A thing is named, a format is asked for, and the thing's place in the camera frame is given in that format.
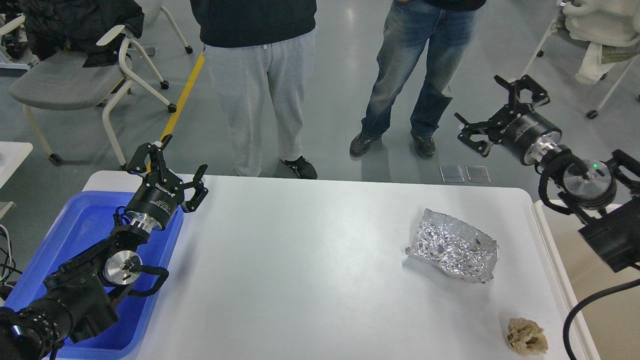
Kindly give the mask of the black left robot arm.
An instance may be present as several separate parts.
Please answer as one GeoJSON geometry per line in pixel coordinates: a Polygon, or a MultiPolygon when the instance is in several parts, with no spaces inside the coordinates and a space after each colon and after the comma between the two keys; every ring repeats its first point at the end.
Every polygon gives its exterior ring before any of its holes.
{"type": "Polygon", "coordinates": [[[120,317],[127,296],[155,295],[169,277],[159,266],[143,264],[137,249],[153,231],[163,231],[178,207],[196,211],[209,191],[202,164],[190,182],[171,171],[163,153],[172,139],[144,143],[124,170],[142,177],[128,205],[117,207],[107,237],[60,264],[43,280],[45,294],[23,309],[1,308],[1,358],[41,360],[57,357],[65,339],[74,343],[97,337],[120,317]]]}

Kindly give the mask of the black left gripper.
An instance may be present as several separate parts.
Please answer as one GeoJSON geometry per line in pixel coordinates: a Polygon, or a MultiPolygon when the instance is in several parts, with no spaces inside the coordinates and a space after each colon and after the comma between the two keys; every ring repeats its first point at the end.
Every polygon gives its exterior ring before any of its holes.
{"type": "Polygon", "coordinates": [[[163,152],[169,145],[172,134],[160,141],[139,145],[125,171],[129,174],[145,175],[134,196],[125,207],[125,215],[132,221],[135,217],[151,218],[154,228],[163,231],[174,216],[178,205],[186,214],[195,212],[209,193],[203,177],[208,164],[201,164],[192,180],[183,182],[175,174],[169,174],[163,152]],[[194,189],[194,194],[185,200],[185,190],[194,189]]]}

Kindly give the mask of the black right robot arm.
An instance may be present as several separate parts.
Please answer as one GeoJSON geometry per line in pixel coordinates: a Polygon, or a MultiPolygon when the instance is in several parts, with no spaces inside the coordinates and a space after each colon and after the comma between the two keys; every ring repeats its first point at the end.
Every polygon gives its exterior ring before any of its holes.
{"type": "Polygon", "coordinates": [[[458,139],[482,157],[494,145],[503,146],[523,166],[535,166],[540,180],[538,196],[547,208],[576,215],[581,237],[613,272],[639,268],[639,162],[622,150],[608,161],[581,159],[562,145],[562,130],[538,107],[550,97],[530,75],[494,80],[508,91],[509,100],[486,121],[471,123],[458,112],[458,139]]]}

